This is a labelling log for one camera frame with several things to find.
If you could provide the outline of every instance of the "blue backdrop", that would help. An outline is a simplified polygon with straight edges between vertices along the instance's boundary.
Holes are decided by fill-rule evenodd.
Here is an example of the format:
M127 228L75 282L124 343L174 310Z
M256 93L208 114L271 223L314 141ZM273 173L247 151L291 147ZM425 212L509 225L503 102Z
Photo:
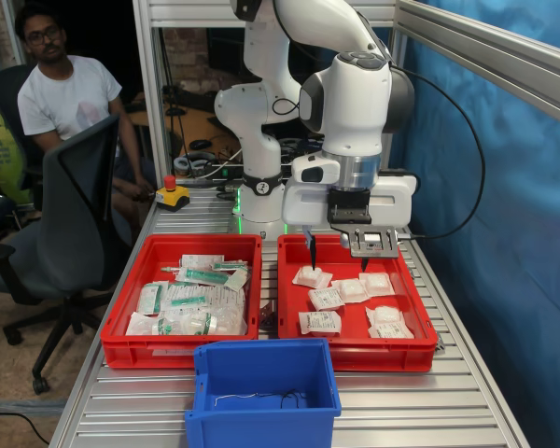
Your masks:
M560 48L560 0L427 3ZM560 447L560 123L421 44L409 41L405 66L467 111L487 163L476 217L422 247L529 442ZM421 176L412 228L430 234L467 215L480 163L459 112L414 84L391 165Z

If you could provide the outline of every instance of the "blue bin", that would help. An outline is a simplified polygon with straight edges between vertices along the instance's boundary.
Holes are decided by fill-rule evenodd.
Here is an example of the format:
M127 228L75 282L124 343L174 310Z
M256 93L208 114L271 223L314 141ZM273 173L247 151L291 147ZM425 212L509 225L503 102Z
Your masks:
M211 343L194 358L189 448L331 447L341 405L325 339Z

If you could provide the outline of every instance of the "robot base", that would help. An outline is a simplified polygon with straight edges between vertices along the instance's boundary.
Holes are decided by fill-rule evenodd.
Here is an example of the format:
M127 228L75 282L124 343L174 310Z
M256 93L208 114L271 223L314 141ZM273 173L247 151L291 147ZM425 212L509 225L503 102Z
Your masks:
M252 189L241 186L241 208L236 215L252 222L273 222L282 216L284 185L272 190L268 196L258 196Z

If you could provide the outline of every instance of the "office chair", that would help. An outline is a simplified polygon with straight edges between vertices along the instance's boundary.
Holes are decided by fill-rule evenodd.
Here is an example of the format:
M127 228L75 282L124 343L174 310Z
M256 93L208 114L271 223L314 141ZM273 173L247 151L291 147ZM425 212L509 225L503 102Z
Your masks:
M49 390L41 371L64 333L70 326L81 333L81 324L98 329L100 319L90 310L112 297L83 299L82 291L110 289L130 255L114 227L110 204L118 124L118 117L108 117L46 154L41 220L0 245L0 292L24 305L60 303L4 327L8 343L16 345L19 329L56 320L32 369L37 395Z
M21 189L32 189L34 207L41 210L44 152L31 137L25 135L18 103L19 91L33 69L31 65L16 65L0 71L0 115L25 158L25 178Z

